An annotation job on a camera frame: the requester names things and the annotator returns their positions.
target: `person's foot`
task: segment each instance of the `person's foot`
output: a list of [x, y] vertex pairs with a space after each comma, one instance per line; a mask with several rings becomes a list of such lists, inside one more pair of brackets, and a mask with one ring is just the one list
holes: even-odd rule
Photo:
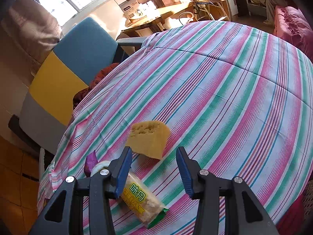
[[269, 21], [268, 19], [265, 20], [265, 21], [263, 22], [263, 24], [265, 24], [265, 25], [267, 25], [267, 26], [273, 26], [273, 23], [272, 23], [271, 21]]

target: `windowsill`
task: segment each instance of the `windowsill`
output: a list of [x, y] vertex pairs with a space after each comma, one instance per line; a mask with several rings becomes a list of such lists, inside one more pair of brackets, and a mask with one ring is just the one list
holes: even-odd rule
[[63, 34], [68, 33], [68, 31], [72, 28], [75, 23], [82, 21], [85, 17], [87, 17], [90, 13], [92, 13], [96, 8], [101, 6], [103, 3], [108, 2], [109, 0], [94, 0], [92, 3], [88, 4], [82, 10], [75, 14], [71, 19], [69, 19], [61, 28], [63, 30]]

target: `chair armrest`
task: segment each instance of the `chair armrest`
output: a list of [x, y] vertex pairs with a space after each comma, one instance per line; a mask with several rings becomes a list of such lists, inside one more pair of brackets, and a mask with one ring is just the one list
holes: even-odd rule
[[120, 46], [124, 46], [124, 47], [137, 47], [137, 46], [141, 46], [146, 39], [147, 37], [132, 37], [132, 38], [118, 39], [116, 42]]

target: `wooden floor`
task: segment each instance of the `wooden floor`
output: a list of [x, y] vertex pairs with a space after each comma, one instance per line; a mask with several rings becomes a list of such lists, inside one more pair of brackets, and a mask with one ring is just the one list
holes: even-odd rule
[[39, 163], [0, 136], [0, 218], [12, 235], [37, 219]]
[[265, 17], [252, 15], [252, 16], [238, 17], [235, 20], [233, 20], [233, 22], [237, 22], [237, 23], [240, 23], [243, 25], [251, 26], [251, 27], [257, 28], [259, 30], [262, 30], [264, 32], [273, 34], [274, 27], [267, 26], [267, 25], [263, 24], [264, 20], [266, 20]]

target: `purple wrapper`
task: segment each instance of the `purple wrapper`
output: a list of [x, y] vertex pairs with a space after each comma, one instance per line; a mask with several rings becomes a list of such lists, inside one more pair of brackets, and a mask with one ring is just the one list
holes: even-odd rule
[[85, 166], [84, 166], [84, 173], [86, 177], [90, 177], [92, 168], [98, 163], [96, 151], [94, 150], [92, 153], [87, 155]]

